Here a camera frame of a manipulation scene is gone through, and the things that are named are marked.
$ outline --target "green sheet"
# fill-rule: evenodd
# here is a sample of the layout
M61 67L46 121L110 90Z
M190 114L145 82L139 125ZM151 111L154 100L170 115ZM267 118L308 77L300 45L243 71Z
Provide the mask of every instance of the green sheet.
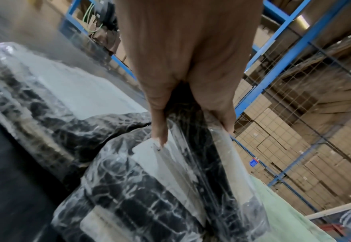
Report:
M285 200L273 192L261 180L251 177L266 208L271 232L256 242L335 242Z

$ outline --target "warehouse floor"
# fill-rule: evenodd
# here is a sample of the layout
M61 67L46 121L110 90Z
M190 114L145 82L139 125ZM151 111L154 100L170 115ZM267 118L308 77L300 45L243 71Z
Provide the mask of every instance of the warehouse floor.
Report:
M61 19L48 6L44 14L56 14L50 19ZM61 28L66 37L57 28ZM78 34L69 23L62 26L47 23L25 1L0 1L0 42L3 41L24 44L53 59L106 77L135 101L144 104L142 94L134 87L100 66L110 61L106 52ZM62 241L49 224L53 211L67 195L61 183L0 127L0 242Z

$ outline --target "plastic wrap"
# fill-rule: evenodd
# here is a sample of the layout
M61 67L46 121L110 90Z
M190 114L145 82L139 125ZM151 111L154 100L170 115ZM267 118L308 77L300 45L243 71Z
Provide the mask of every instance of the plastic wrap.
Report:
M108 141L85 172L80 189L127 241L202 241L205 213L186 179L182 156L175 145L160 149L150 131L151 127L140 128ZM84 232L73 229L84 217L83 209L72 209L78 207L77 194L60 205L52 222L67 242L82 241L73 232Z
M106 141L151 122L108 80L15 43L0 43L0 88L0 123L68 188Z
M173 92L166 115L218 239L255 241L265 234L270 228L266 211L229 134L201 110L187 84Z

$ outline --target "wire mesh fence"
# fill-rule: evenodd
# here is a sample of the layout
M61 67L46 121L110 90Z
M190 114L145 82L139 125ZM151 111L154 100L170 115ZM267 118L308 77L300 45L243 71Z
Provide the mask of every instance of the wire mesh fence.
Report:
M296 43L284 36L247 70L234 106ZM249 173L304 215L351 202L351 33L325 51L307 48L244 110L233 134Z

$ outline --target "hand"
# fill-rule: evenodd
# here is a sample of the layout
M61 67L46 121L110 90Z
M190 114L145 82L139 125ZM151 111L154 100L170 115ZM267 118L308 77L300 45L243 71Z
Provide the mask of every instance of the hand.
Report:
M122 42L150 106L152 136L168 139L164 108L179 82L233 132L233 97L249 60L262 0L116 0Z

